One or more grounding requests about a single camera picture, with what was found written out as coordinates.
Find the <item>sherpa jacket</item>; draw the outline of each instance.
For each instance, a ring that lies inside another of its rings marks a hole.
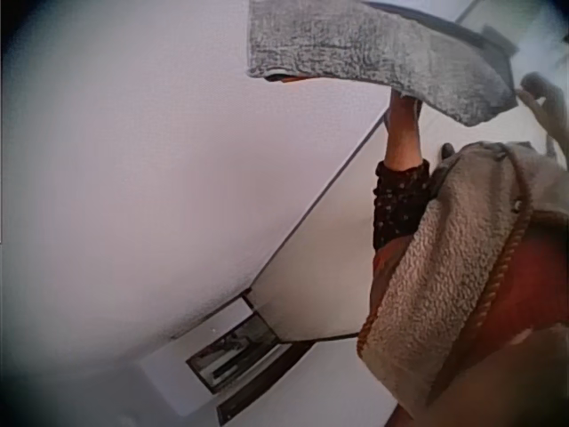
[[[357,352],[411,416],[528,328],[569,323],[569,174],[518,144],[477,143],[433,174],[417,232],[374,261]]]

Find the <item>white wall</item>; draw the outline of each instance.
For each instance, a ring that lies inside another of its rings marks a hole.
[[[246,0],[50,1],[4,58],[4,355],[129,359],[246,288],[389,90],[245,75]]]
[[[176,341],[138,362],[158,392],[180,416],[187,416],[213,399],[213,395],[186,364],[191,356],[229,332],[252,314],[239,299]]]
[[[227,426],[382,426],[395,406],[357,357],[355,339],[321,342]]]

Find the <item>fingers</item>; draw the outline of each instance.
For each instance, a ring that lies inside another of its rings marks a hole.
[[[534,97],[524,89],[516,90],[517,97],[529,108],[538,123],[547,131],[549,128],[549,117],[547,113],[543,110],[540,103],[534,99]]]

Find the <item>white ceiling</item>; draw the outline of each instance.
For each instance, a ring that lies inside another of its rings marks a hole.
[[[245,0],[47,2],[4,58],[4,351],[99,364],[246,288],[388,89],[252,80]]]

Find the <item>red clothing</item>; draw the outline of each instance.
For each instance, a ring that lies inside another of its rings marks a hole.
[[[409,171],[390,171],[381,163],[374,215],[374,276],[401,254],[401,237],[412,235],[430,199],[429,164]],[[461,370],[475,365],[527,329],[569,323],[568,229],[531,224],[514,253],[505,278]],[[385,289],[372,287],[370,308],[376,310]],[[397,407],[388,427],[406,426],[411,418]]]

